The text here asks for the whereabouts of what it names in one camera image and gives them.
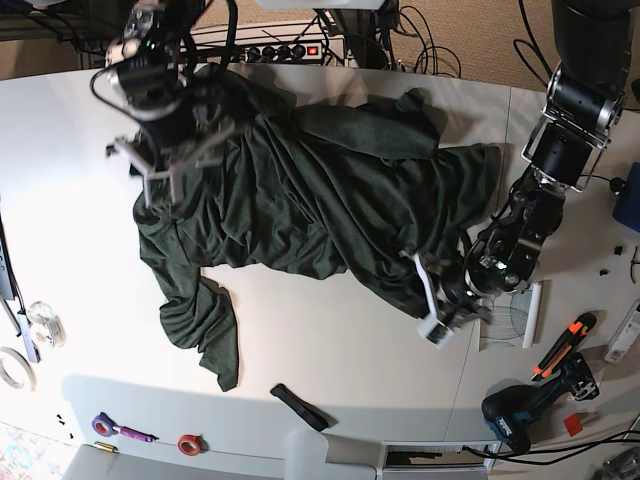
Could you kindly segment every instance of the table surface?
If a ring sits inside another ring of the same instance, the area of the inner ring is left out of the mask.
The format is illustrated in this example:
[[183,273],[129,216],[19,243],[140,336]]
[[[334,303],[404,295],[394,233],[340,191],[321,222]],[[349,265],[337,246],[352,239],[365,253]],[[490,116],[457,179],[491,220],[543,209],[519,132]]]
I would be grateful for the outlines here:
[[[447,114],[443,146],[502,147],[502,199],[526,166],[519,152],[544,101],[542,94],[505,86],[395,72],[235,69],[293,92],[298,105],[324,99],[358,105],[367,95],[395,98],[410,88],[424,89]],[[583,347],[588,359],[595,359],[640,297],[628,268],[640,235],[612,219],[615,198],[598,180],[583,194],[568,194],[565,220],[545,245],[541,276],[547,281],[537,343],[530,350],[478,352],[476,326],[457,331],[439,351],[418,336],[414,319],[350,273],[316,281],[262,265],[205,269],[231,292],[239,324],[240,384],[222,394],[215,376],[198,367],[197,352],[173,347],[162,331],[158,307],[164,298],[138,258],[132,220],[141,186],[128,176],[124,160],[104,157],[105,145],[136,127],[93,99],[91,75],[0,83],[0,209],[11,260],[26,302],[49,303],[68,336],[64,347],[42,352],[43,361],[34,366],[35,392],[0,385],[2,422],[67,442],[93,443],[100,437],[90,421],[104,411],[166,444],[160,454],[160,445],[153,450],[153,444],[116,437],[112,443],[124,453],[216,468],[213,457],[192,459],[168,449],[180,435],[200,433],[213,451],[282,459],[284,438],[303,428],[269,394],[273,385],[285,383],[338,421],[327,431],[334,446],[330,461],[375,462],[382,440],[490,440],[479,410],[487,393],[527,382],[562,330],[589,310],[602,312]],[[626,177],[639,156],[639,129],[640,116],[626,113],[599,174]],[[617,245],[626,246],[622,257],[613,255]],[[602,268],[610,275],[600,277]],[[8,322],[0,322],[0,335],[2,346],[23,351]],[[594,412],[577,439],[625,429],[638,413],[639,357],[634,348],[621,366],[604,370],[598,399],[559,402],[549,415],[555,435],[546,443],[568,441],[561,420],[575,411]],[[602,447],[552,468],[571,472],[567,478],[583,478],[616,448]],[[521,472],[518,478],[536,474],[523,466],[501,464],[495,470]]]

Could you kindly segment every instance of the floor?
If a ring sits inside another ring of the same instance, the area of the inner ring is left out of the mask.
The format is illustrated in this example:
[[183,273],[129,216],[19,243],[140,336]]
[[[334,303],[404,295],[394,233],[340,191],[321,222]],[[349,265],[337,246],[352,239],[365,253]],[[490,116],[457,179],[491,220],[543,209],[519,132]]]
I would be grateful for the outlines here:
[[0,423],[0,480],[61,480],[76,450]]
[[[237,3],[241,24],[302,20],[314,16],[311,9],[265,10],[255,0],[237,0]],[[424,14],[437,45],[452,49],[460,57],[463,78],[542,90],[512,47],[514,38],[524,38],[526,35],[516,0],[402,0],[401,6],[405,5],[413,5]],[[558,55],[553,43],[551,2],[527,0],[526,6],[540,48],[549,63],[555,65]],[[200,26],[225,24],[226,8],[224,1],[216,0],[205,13]],[[414,12],[408,10],[405,13],[425,32],[420,18]],[[635,36],[634,43],[636,55],[630,79],[640,77],[640,35]],[[395,35],[393,44],[396,58],[405,64],[415,63],[422,46],[419,39]],[[441,53],[441,62],[447,61],[446,55]],[[0,44],[0,79],[75,68],[77,60],[71,47],[57,45],[55,40]],[[631,101],[629,106],[638,107]]]

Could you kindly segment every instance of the orange object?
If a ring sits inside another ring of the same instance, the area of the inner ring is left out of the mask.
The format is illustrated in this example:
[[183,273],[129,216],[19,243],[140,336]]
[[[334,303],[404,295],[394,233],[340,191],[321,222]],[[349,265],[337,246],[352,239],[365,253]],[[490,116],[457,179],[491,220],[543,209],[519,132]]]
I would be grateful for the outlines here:
[[180,450],[185,455],[189,455],[190,457],[195,457],[200,453],[202,447],[200,445],[200,437],[196,435],[183,435],[178,440],[178,450]]
[[569,432],[569,436],[574,437],[582,431],[582,424],[578,418],[578,414],[574,413],[570,417],[565,418],[564,426]]
[[582,328],[582,322],[573,322],[571,325],[569,325],[569,331],[571,333],[577,333],[580,328]]
[[572,348],[573,347],[571,345],[567,345],[562,350],[560,350],[560,353],[556,355],[556,357],[551,362],[551,365],[549,365],[549,367],[542,374],[542,378],[547,378],[549,375],[551,375],[551,373],[553,372],[553,369],[558,366],[558,364],[562,361],[565,355],[571,351]]

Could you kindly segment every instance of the dark green shirt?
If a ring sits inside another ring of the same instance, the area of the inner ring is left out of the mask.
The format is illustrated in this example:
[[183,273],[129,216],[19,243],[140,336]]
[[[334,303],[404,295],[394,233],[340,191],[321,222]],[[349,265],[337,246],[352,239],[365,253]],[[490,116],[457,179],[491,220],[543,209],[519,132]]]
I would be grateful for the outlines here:
[[222,165],[190,170],[178,206],[135,205],[140,257],[167,297],[160,321],[171,342],[197,347],[222,390],[237,385],[233,306],[200,275],[220,264],[320,280],[348,269],[391,305],[426,315],[413,262],[399,252],[454,255],[459,232],[487,208],[499,149],[439,150],[417,91],[358,108],[290,109],[227,73],[215,95],[249,124],[227,141]]

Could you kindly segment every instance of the purple marker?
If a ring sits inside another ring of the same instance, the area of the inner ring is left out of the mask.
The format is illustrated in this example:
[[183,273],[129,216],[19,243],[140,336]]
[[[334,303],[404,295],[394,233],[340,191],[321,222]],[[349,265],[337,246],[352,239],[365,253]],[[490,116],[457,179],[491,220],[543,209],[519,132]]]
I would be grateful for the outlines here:
[[119,433],[125,437],[140,440],[141,442],[153,442],[156,440],[156,437],[153,435],[147,435],[146,433],[138,432],[137,430],[133,430],[129,427],[119,427],[104,412],[101,412],[100,415],[94,418],[91,425],[96,433],[103,437],[110,437]]

